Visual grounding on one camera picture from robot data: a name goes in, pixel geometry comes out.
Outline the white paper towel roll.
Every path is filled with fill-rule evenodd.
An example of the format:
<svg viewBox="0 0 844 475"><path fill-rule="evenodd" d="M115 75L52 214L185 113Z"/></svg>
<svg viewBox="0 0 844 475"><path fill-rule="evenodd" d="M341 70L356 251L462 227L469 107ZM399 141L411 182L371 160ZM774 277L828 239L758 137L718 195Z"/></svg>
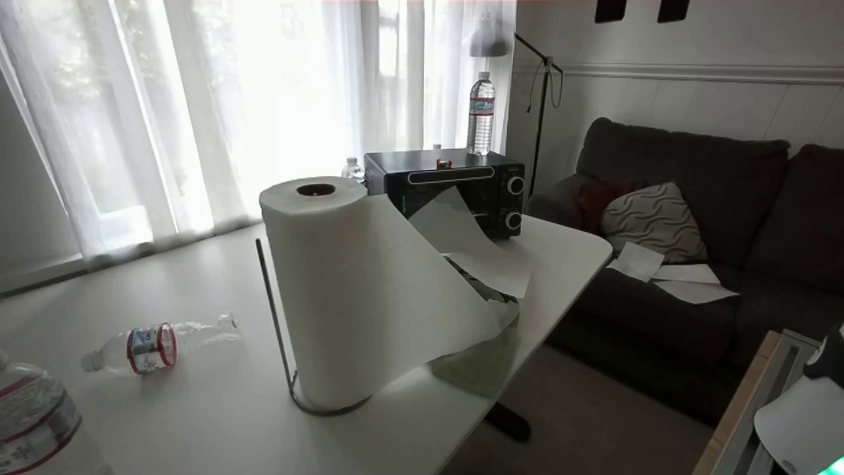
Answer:
<svg viewBox="0 0 844 475"><path fill-rule="evenodd" d="M489 240L453 190L415 216L341 177L280 182L258 204L315 406L356 404L499 332L452 262L516 302L531 289L531 268Z"/></svg>

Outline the black toaster oven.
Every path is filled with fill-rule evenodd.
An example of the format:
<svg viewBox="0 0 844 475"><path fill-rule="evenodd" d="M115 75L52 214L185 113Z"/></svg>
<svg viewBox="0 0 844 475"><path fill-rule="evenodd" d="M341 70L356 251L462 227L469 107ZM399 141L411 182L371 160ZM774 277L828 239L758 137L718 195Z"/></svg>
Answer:
<svg viewBox="0 0 844 475"><path fill-rule="evenodd" d="M452 170L436 170L439 160L452 160ZM523 229L524 166L501 153L465 149L367 153L363 187L369 195L388 195L403 216L457 190L490 240L508 240Z"/></svg>

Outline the small water bottle behind oven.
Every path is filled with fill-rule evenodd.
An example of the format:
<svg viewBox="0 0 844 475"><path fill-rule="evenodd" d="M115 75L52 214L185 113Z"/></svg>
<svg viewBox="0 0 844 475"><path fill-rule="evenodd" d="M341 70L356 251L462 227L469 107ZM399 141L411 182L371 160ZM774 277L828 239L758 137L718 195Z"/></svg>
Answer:
<svg viewBox="0 0 844 475"><path fill-rule="evenodd" d="M362 161L356 157L345 160L341 177L353 179L353 182L363 182Z"/></svg>

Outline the upright clear water bottle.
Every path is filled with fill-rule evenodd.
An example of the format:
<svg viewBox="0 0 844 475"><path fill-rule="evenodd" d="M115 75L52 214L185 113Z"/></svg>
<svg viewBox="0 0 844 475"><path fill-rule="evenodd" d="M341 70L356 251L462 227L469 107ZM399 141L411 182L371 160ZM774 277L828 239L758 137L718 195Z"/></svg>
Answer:
<svg viewBox="0 0 844 475"><path fill-rule="evenodd" d="M472 153L490 152L494 111L497 111L497 88L494 88L490 75L481 71L472 91L469 91L466 149Z"/></svg>

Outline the dark red cushion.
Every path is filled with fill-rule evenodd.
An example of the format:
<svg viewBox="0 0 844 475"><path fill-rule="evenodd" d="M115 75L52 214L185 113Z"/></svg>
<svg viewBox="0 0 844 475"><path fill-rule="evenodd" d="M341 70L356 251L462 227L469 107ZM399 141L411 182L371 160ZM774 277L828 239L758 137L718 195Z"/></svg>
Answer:
<svg viewBox="0 0 844 475"><path fill-rule="evenodd" d="M578 211L581 211L581 224L588 229L588 233L598 233L601 229L601 216L603 216L603 210L618 198L618 190L607 182L585 182L581 190L578 190Z"/></svg>

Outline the black table leg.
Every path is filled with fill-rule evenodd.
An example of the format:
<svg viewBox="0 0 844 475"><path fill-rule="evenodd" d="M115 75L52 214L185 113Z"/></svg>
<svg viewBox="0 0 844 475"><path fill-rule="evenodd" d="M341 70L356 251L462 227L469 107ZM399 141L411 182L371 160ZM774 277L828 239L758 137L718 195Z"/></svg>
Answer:
<svg viewBox="0 0 844 475"><path fill-rule="evenodd" d="M520 443L528 443L532 435L531 422L503 404L494 404L486 414L486 422Z"/></svg>

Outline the black floor lamp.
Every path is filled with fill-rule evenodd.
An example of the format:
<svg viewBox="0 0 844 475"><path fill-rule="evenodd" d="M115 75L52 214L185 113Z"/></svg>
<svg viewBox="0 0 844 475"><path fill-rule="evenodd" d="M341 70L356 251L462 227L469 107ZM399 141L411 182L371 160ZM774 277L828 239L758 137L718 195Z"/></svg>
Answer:
<svg viewBox="0 0 844 475"><path fill-rule="evenodd" d="M528 54L535 55L535 70L532 70L532 80L531 80L531 103L528 103L528 113L535 116L528 193L535 193L537 170L540 170L547 107L556 107L563 100L563 95L549 95L549 88L551 88L551 80L564 80L564 70L549 54L544 54L537 45L532 45L528 37L515 34L515 41Z"/></svg>

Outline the patterned beige cushion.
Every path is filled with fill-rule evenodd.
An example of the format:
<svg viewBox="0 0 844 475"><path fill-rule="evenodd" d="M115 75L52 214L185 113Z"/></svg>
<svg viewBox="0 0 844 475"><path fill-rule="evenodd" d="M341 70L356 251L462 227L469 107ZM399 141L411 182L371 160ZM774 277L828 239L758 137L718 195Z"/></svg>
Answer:
<svg viewBox="0 0 844 475"><path fill-rule="evenodd" d="M615 198L601 214L601 229L615 249L635 243L661 253L671 265L708 260L702 229L676 182Z"/></svg>

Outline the white papers on sofa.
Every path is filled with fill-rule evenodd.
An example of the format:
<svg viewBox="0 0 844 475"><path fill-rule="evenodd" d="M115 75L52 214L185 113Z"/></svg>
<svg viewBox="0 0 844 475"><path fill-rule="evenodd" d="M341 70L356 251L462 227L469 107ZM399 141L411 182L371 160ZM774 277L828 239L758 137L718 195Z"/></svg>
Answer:
<svg viewBox="0 0 844 475"><path fill-rule="evenodd" d="M709 265L667 265L661 253L625 243L610 268L638 282L656 285L684 305L716 305L734 299Z"/></svg>

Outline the dark grey sofa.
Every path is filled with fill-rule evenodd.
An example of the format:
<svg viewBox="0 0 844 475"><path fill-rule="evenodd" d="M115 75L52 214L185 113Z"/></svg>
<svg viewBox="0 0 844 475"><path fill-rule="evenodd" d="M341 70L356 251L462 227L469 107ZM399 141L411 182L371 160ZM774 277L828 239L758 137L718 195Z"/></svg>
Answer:
<svg viewBox="0 0 844 475"><path fill-rule="evenodd" d="M607 268L549 335L702 422L721 421L768 332L822 338L844 320L842 149L598 120L578 171L537 193L531 214L718 281L697 305Z"/></svg>

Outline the lying clear water bottle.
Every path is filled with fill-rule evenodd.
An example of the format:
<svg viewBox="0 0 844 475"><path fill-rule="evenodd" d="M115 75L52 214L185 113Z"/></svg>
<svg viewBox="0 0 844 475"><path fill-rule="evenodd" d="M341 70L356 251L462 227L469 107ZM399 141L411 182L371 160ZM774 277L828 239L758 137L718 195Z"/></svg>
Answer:
<svg viewBox="0 0 844 475"><path fill-rule="evenodd" d="M175 371L185 355L237 338L239 326L233 314L221 314L214 322L141 326L84 355L81 371L151 377Z"/></svg>

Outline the white sheer curtain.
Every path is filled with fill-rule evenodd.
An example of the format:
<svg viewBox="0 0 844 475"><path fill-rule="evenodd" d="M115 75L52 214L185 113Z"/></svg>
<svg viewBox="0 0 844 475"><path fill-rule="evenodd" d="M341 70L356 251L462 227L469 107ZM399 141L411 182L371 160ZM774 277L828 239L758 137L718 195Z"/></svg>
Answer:
<svg viewBox="0 0 844 475"><path fill-rule="evenodd" d="M0 0L3 78L81 260L254 223L369 152L462 149L516 0Z"/></svg>

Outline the near water bottle red label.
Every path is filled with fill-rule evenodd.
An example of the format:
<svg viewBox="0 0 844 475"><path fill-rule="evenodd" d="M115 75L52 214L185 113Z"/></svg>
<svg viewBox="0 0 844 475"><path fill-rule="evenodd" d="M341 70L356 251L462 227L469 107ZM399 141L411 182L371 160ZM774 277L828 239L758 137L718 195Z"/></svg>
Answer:
<svg viewBox="0 0 844 475"><path fill-rule="evenodd" d="M0 355L0 475L114 475L67 386Z"/></svg>

